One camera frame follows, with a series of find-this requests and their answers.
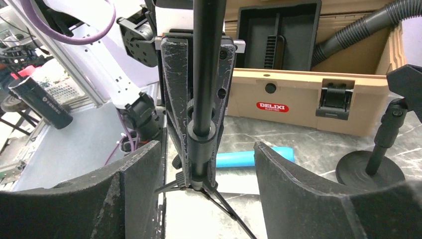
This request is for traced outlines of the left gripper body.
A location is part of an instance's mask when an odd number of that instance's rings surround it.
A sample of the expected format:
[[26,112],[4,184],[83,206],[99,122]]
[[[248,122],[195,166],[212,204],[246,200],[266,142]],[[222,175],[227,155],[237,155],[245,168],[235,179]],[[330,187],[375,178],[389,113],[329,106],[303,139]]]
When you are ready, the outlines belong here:
[[194,66],[212,67],[221,55],[224,30],[224,0],[147,0],[129,17],[119,17],[124,47],[138,62],[159,65],[159,40],[187,38]]

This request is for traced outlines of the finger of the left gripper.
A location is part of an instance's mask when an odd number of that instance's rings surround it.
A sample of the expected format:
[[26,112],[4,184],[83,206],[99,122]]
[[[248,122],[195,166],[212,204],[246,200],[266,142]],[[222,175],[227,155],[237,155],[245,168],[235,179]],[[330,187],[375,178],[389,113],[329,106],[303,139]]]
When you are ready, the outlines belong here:
[[220,56],[218,59],[218,73],[214,94],[214,115],[212,121],[216,128],[216,137],[212,158],[209,162],[208,179],[212,187],[216,186],[216,154],[218,152],[222,133],[224,130],[224,116],[228,104],[228,95],[233,74],[233,64],[235,62],[235,45],[229,36],[221,39]]
[[191,35],[165,35],[161,40],[161,58],[165,85],[165,105],[169,123],[168,132],[182,162],[182,179],[192,188],[191,161],[188,157],[187,104],[189,90],[189,47]]

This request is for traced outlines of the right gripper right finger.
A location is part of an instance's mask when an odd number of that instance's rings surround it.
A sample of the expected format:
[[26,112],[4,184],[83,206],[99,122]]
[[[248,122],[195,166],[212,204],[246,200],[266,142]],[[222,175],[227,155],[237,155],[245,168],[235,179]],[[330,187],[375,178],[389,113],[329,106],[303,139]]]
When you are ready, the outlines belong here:
[[254,144],[256,176],[270,239],[419,239],[422,184],[405,181],[361,190]]

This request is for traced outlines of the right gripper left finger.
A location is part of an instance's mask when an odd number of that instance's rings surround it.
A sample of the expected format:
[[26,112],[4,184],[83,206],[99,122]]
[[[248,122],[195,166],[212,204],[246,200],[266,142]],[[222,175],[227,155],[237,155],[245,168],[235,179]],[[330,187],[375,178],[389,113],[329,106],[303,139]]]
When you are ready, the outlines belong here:
[[161,143],[53,188],[0,194],[3,239],[151,239]]

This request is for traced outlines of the cyan blue microphone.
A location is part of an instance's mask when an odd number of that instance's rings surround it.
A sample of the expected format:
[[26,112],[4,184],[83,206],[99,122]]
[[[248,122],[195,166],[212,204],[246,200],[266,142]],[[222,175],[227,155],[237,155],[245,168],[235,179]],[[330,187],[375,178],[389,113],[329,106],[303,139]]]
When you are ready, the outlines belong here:
[[[276,153],[295,163],[294,150],[290,147],[271,147]],[[216,156],[217,168],[254,167],[254,151],[238,151],[218,153]]]

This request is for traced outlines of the black round-base mic stand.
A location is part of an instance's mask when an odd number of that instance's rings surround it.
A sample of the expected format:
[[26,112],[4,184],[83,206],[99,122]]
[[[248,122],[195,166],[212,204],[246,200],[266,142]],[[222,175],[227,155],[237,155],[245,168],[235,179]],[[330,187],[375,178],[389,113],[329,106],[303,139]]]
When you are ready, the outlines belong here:
[[405,180],[400,167],[385,156],[399,134],[408,112],[422,118],[422,68],[406,64],[387,74],[389,90],[400,95],[388,104],[374,138],[372,151],[343,156],[335,170],[338,183],[362,190],[387,187]]

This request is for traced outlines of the black tripod stand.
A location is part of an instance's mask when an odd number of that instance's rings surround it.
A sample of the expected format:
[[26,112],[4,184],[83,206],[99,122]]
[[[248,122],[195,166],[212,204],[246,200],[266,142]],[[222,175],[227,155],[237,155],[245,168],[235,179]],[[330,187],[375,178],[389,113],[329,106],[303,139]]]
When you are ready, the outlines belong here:
[[[163,99],[165,102],[165,85],[162,68],[161,51],[158,52]],[[212,121],[214,115],[214,94],[218,73],[218,62],[212,67],[194,66],[189,55],[189,90],[190,101],[187,104],[189,124],[187,125],[188,157],[191,161],[192,188],[183,184],[182,162],[178,156],[174,159],[174,166],[180,169],[174,181],[158,188],[157,194],[171,191],[192,190],[201,193],[207,200],[213,202],[218,208],[236,221],[250,238],[254,238],[253,232],[244,223],[241,217],[228,204],[218,192],[218,184],[212,187],[208,179],[209,162],[212,158],[216,137],[216,128]]]

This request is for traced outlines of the white microphone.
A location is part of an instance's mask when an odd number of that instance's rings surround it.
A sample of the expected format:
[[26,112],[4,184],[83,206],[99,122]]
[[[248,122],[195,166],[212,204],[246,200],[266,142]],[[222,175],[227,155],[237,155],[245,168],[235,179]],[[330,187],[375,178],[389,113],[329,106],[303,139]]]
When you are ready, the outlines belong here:
[[[218,169],[218,191],[234,208],[253,234],[267,237],[252,169]],[[165,237],[167,239],[247,239],[249,236],[211,201],[192,191],[166,195]]]

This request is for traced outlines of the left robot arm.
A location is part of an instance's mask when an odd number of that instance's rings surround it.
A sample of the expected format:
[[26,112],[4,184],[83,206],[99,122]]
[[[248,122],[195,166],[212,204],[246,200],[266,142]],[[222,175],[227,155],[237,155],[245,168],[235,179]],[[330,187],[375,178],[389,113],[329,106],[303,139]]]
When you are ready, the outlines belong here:
[[35,2],[23,0],[29,21],[60,42],[91,71],[91,79],[109,95],[126,128],[143,141],[155,141],[161,128],[155,99],[122,70],[103,44],[109,38],[135,67],[149,67],[144,85],[158,83],[166,110],[167,132],[177,150],[176,179],[157,192],[214,191],[216,155],[223,133],[237,53],[243,40],[224,31],[224,0],[144,0],[134,14],[119,17],[114,0],[46,0],[54,12],[80,21],[73,36],[43,21]]

